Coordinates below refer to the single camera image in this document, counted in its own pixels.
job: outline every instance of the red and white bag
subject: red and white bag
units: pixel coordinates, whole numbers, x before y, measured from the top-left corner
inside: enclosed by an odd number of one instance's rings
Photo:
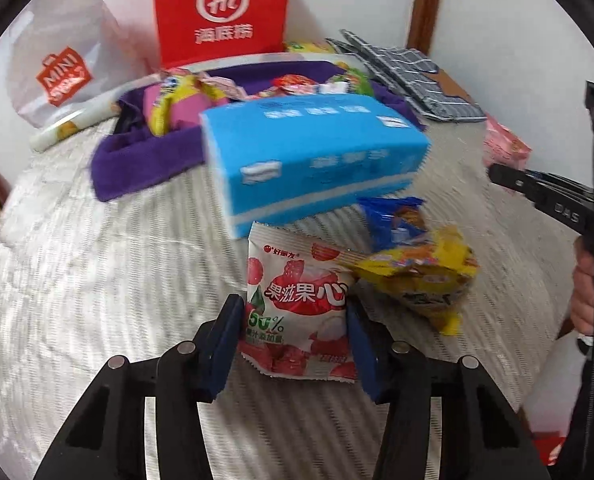
[[[365,255],[258,223],[248,242],[244,358],[273,377],[353,381],[346,293]]]
[[[8,96],[37,128],[148,73],[101,0],[32,0],[9,30]]]

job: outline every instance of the pink and yellow snack bag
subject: pink and yellow snack bag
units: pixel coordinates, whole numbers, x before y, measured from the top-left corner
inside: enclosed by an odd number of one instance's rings
[[[365,255],[259,223],[248,242],[244,358],[273,377],[353,381],[346,294]]]

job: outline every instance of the brown wooden trim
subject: brown wooden trim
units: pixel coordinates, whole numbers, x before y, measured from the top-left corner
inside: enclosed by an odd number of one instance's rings
[[[424,54],[430,52],[439,1],[414,0],[410,31],[408,32],[408,48],[416,48]]]

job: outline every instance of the purple cloth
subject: purple cloth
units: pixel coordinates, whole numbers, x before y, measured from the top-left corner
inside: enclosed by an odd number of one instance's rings
[[[101,202],[165,182],[204,160],[200,126],[162,137],[150,133],[141,111],[144,90],[131,90],[119,99],[122,113],[114,134],[99,143],[90,162],[94,193]]]
[[[299,74],[324,83],[345,71],[328,61],[285,61],[231,66],[210,70],[211,76],[227,77],[254,94],[272,86],[272,80]],[[371,82],[375,97],[399,112],[421,131],[410,106],[384,86]],[[118,101],[122,109],[113,135],[103,139],[90,163],[94,192],[101,202],[169,180],[204,161],[200,126],[169,132],[162,137],[150,133],[144,117],[144,88],[126,92]]]

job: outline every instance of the pink snack package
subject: pink snack package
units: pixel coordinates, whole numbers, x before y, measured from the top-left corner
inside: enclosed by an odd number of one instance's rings
[[[366,256],[259,223],[248,247],[243,357],[272,377],[355,380],[346,293]]]
[[[519,137],[488,115],[484,139],[485,167],[497,162],[523,171],[531,151]]]

